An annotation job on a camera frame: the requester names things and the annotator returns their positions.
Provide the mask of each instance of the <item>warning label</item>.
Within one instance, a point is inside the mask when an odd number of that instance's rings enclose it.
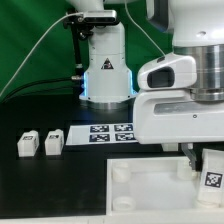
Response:
[[[106,59],[101,69],[114,69],[109,58]]]

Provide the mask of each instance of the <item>cable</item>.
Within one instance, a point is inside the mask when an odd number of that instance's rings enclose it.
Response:
[[[41,85],[41,84],[47,84],[47,83],[54,83],[54,82],[65,82],[65,81],[71,81],[71,78],[58,78],[58,79],[49,79],[49,80],[39,80],[31,83],[27,83],[23,86],[18,87],[17,89],[13,90],[12,92],[8,93],[6,97],[2,100],[2,102],[5,102],[8,98],[11,98],[16,93],[20,92],[21,90],[24,90],[26,88]]]
[[[16,76],[18,75],[18,73],[20,72],[20,70],[23,68],[23,66],[26,64],[27,60],[30,58],[30,56],[33,54],[34,50],[38,47],[38,45],[41,43],[41,41],[47,36],[47,34],[61,21],[63,21],[64,19],[68,18],[68,17],[72,17],[72,16],[77,16],[77,15],[82,15],[83,13],[72,13],[66,16],[63,16],[62,18],[60,18],[59,20],[57,20],[53,25],[50,26],[50,28],[42,35],[42,37],[37,41],[37,43],[34,45],[34,47],[31,49],[31,51],[29,52],[29,54],[26,56],[26,58],[24,59],[24,61],[22,62],[22,64],[19,66],[19,68],[16,70],[15,74],[12,76],[12,78],[8,81],[8,83],[5,85],[5,87],[3,88],[3,90],[0,93],[0,98],[2,97],[2,95],[5,93],[6,89],[9,87],[9,85],[13,82],[13,80],[16,78]]]
[[[124,0],[124,4],[125,4],[125,10],[126,13],[129,17],[129,19],[132,21],[132,23],[138,27],[144,34],[145,36],[153,43],[153,45],[160,51],[160,53],[163,55],[163,57],[166,57],[165,53],[163,52],[163,50],[155,43],[155,41],[132,19],[129,11],[128,11],[128,6],[127,6],[127,0]]]
[[[16,97],[27,96],[30,94],[36,94],[36,93],[42,93],[42,92],[51,92],[51,91],[62,90],[62,89],[70,89],[70,88],[74,88],[74,86],[63,86],[63,87],[57,87],[57,88],[37,90],[37,91],[29,92],[29,93],[12,96],[12,97],[4,100],[2,103],[7,103],[9,100],[16,98]]]

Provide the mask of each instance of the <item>black table surface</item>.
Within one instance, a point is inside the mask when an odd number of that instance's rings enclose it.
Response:
[[[167,156],[161,146],[64,146],[61,156],[49,157],[44,141],[55,129],[63,129],[66,138],[70,125],[127,122],[132,122],[131,106],[94,110],[72,95],[26,96],[0,105],[0,218],[105,215],[107,159]],[[19,158],[17,142],[30,130],[39,132],[40,146],[34,157]]]

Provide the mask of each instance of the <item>glowing blue light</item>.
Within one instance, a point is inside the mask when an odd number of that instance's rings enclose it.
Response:
[[[86,73],[84,73],[84,96],[87,96],[87,77],[86,77]]]
[[[130,71],[130,79],[131,79],[131,94],[135,95],[136,91],[134,90],[134,86],[133,86],[133,73],[132,73],[132,71]]]

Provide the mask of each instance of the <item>green screen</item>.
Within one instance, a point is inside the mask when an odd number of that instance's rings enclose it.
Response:
[[[134,20],[164,50],[171,51],[171,35],[162,34],[146,20],[145,0],[128,5]],[[1,0],[0,6],[0,90],[43,33],[71,6],[65,0]],[[106,5],[115,9],[126,30],[126,63],[136,76],[142,65],[160,57],[160,52],[128,19],[123,4]],[[88,42],[80,42],[84,68],[88,68]],[[70,77],[75,74],[71,31],[57,25],[23,67],[6,94],[29,82]]]

